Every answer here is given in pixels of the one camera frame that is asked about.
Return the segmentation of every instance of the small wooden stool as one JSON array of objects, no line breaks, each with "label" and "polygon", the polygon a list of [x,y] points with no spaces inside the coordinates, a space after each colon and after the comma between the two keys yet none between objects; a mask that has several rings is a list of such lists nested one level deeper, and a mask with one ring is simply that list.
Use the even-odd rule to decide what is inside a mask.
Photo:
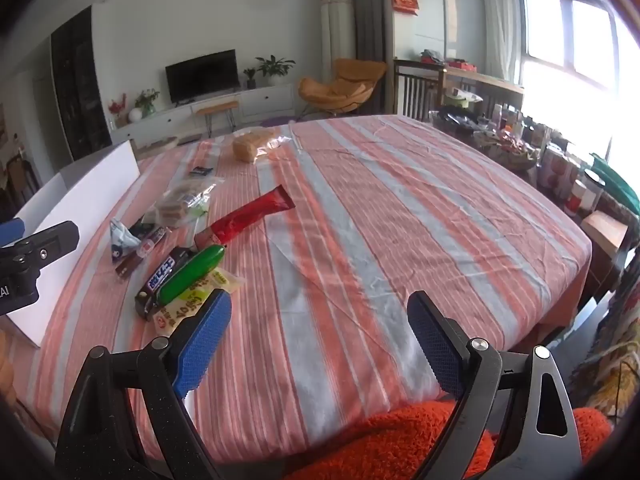
[{"label": "small wooden stool", "polygon": [[207,135],[209,139],[211,138],[211,134],[213,133],[212,126],[212,117],[215,114],[219,114],[220,112],[226,112],[226,118],[229,120],[229,125],[231,126],[231,131],[234,132],[236,130],[236,120],[234,119],[234,108],[239,108],[240,103],[238,101],[229,101],[228,103],[221,103],[219,105],[210,106],[207,108],[201,108],[196,111],[197,115],[204,116],[204,121],[207,124]]}]

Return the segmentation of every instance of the white vase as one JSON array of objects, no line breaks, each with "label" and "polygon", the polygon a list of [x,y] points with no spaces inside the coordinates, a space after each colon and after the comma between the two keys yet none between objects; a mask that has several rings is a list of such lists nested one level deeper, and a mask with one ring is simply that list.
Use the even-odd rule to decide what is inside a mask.
[{"label": "white vase", "polygon": [[129,112],[129,122],[137,123],[140,119],[142,119],[142,110],[140,108],[133,108]]},{"label": "white vase", "polygon": [[277,86],[282,84],[283,79],[283,75],[274,74],[269,76],[269,78],[267,79],[267,83],[269,83],[269,86]]}]

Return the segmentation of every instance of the black door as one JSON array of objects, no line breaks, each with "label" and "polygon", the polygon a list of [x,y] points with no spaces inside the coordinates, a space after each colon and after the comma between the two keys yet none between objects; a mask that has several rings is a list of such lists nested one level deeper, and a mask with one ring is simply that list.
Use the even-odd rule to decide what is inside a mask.
[{"label": "black door", "polygon": [[95,75],[91,7],[51,35],[51,64],[60,117],[74,160],[111,146]]}]

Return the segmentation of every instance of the blue grip pad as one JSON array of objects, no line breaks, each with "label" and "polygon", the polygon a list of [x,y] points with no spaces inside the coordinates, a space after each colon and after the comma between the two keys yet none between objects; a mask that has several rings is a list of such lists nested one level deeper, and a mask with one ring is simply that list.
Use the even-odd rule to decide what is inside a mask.
[{"label": "blue grip pad", "polygon": [[[431,312],[420,301],[414,301],[414,295],[409,298],[406,313],[409,326],[414,331],[415,338],[440,386],[459,399],[464,392],[463,361],[453,342]],[[441,318],[442,322],[447,322],[444,317]]]},{"label": "blue grip pad", "polygon": [[180,399],[199,386],[230,319],[231,297],[223,292],[214,300],[178,356],[173,386]]}]

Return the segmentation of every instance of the potted plant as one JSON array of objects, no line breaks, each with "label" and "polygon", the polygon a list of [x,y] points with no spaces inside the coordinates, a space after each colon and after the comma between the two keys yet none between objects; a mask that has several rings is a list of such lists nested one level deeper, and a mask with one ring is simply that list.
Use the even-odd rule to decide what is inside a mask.
[{"label": "potted plant", "polygon": [[264,59],[263,57],[255,59],[260,61],[258,70],[262,72],[264,77],[269,77],[270,86],[277,85],[289,73],[291,67],[296,64],[292,59],[276,59],[275,56],[271,56],[271,59]]},{"label": "potted plant", "polygon": [[246,80],[246,89],[247,90],[255,89],[255,79],[254,79],[255,68],[245,68],[243,72],[244,72],[244,75],[248,77],[248,79]]},{"label": "potted plant", "polygon": [[147,117],[156,111],[154,101],[158,99],[160,92],[155,88],[143,90],[136,99],[135,107],[142,111],[142,116]]}]

